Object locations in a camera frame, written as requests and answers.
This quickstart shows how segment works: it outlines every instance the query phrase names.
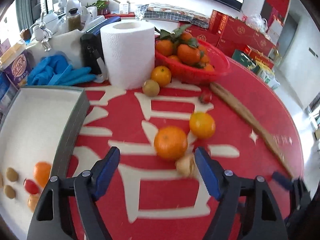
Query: jar lid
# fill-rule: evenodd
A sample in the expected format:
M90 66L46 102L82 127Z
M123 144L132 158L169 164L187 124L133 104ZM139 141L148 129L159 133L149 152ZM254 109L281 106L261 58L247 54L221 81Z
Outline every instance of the jar lid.
M72 8L72 9L69 10L69 13L70 14L76 14L77 11L78 11L78 8Z

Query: potted plant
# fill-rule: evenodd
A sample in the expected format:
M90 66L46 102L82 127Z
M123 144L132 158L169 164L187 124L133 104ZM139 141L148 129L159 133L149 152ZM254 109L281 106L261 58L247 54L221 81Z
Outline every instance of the potted plant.
M92 5L87 5L86 7L96 6L98 9L98 15L109 14L109 0L97 0L97 2L93 3Z

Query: cherry tomato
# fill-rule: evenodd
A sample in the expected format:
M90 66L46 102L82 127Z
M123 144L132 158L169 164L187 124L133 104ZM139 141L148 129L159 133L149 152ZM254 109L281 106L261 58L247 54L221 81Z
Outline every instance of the cherry tomato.
M23 186L24 186L24 189L26 190L26 192L28 192L32 195L36 195L39 193L39 187L31 179L25 179L23 182Z
M212 99L212 93L211 91L203 91L201 93L201 95L199 96L199 100L202 104L208 104L211 102L211 99Z

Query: round table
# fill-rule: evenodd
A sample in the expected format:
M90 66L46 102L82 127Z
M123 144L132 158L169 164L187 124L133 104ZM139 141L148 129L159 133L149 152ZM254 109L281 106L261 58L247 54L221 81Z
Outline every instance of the round table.
M229 90L274 136L294 174L303 176L303 157L297 129L279 98L252 72L230 59L232 72L218 83ZM105 157L111 146L121 151L121 160L107 193L97 202L100 214L114 240L202 239L218 202L208 195L201 178L185 179L174 162L156 156L153 139L157 129L176 125L188 134L188 151L203 146L225 169L237 176L265 177L283 217L289 214L289 193L271 180L284 168L247 125L218 97L208 105L197 99L207 87L173 80L155 98L142 89L122 90L105 84L86 87L91 107L76 142L69 176L77 176ZM189 133L193 111L209 113L216 132L208 140ZM70 199L77 236L84 231L76 201ZM235 219L230 239L239 230Z

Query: paper towel roll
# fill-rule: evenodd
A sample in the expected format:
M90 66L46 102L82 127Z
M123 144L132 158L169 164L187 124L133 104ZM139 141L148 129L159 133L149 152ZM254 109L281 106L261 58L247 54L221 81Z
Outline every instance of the paper towel roll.
M126 20L100 29L111 85L133 89L150 78L155 63L155 29L146 21Z

